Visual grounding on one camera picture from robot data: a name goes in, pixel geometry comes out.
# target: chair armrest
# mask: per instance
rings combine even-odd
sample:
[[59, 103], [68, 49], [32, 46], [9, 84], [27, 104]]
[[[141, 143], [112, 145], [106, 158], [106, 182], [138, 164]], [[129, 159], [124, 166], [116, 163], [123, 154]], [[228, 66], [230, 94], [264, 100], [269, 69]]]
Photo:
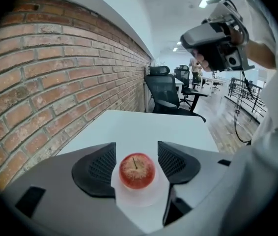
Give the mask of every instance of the chair armrest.
[[191, 92], [191, 95], [199, 95], [199, 96], [204, 96], [204, 97], [208, 97], [209, 95], [206, 93], [202, 93], [202, 92]]
[[164, 101], [164, 100], [156, 100], [155, 103], [158, 103], [158, 104], [162, 105], [163, 107], [166, 107], [169, 109], [177, 109], [176, 105], [169, 103], [167, 101]]

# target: white table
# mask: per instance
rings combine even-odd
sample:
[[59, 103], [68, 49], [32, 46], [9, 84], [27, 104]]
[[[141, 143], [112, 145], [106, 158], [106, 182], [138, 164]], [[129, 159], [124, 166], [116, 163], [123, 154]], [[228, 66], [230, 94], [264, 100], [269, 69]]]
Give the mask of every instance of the white table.
[[[144, 104], [145, 104], [145, 111], [148, 113], [149, 112], [149, 88], [146, 84], [146, 82], [143, 82], [144, 84]], [[183, 83], [175, 78], [175, 84], [178, 87], [178, 97], [180, 98], [182, 96], [182, 87]]]
[[214, 78], [208, 78], [208, 77], [203, 77], [203, 79], [210, 81], [210, 90], [209, 90], [209, 96], [212, 94], [212, 88], [213, 88], [213, 82], [218, 82], [223, 84], [226, 84], [225, 81], [219, 80], [219, 79], [214, 79]]
[[[218, 152], [207, 126], [199, 117], [107, 110], [69, 142], [59, 154], [116, 142], [116, 167], [119, 167], [123, 158], [135, 152], [146, 153], [157, 162], [158, 141]], [[155, 204], [147, 207], [118, 207], [134, 224], [148, 234], [163, 228], [162, 219], [167, 195], [168, 192], [164, 191]]]

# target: table leg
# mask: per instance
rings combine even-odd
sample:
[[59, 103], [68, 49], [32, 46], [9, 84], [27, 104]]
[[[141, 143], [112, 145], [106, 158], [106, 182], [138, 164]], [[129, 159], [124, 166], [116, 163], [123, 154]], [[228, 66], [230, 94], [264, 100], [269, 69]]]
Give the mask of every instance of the table leg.
[[213, 87], [213, 81], [210, 80], [209, 96], [212, 95], [212, 87]]
[[148, 98], [148, 86], [144, 83], [144, 104], [145, 104], [145, 112], [149, 112], [149, 98]]
[[182, 88], [183, 88], [183, 85], [178, 85], [178, 98], [180, 99], [181, 97], [184, 97], [182, 95]]

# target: white ceiling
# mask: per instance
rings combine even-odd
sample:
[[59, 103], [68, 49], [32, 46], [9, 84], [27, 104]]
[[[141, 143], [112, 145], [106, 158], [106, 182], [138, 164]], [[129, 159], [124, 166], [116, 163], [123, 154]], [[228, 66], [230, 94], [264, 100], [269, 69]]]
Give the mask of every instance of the white ceiling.
[[[180, 36], [200, 25], [215, 7], [208, 5], [206, 8], [199, 8], [201, 0], [144, 0], [144, 2], [151, 18], [156, 58], [159, 53], [172, 52]], [[244, 1], [234, 2], [244, 18], [244, 23], [250, 24]]]

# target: brick wall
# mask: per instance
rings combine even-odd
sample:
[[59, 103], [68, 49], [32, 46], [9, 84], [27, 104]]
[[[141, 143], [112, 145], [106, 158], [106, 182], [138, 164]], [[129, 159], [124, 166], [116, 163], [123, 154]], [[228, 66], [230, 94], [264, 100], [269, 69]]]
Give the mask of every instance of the brick wall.
[[147, 62], [96, 13], [63, 0], [18, 0], [0, 23], [0, 191], [106, 109], [144, 111]]

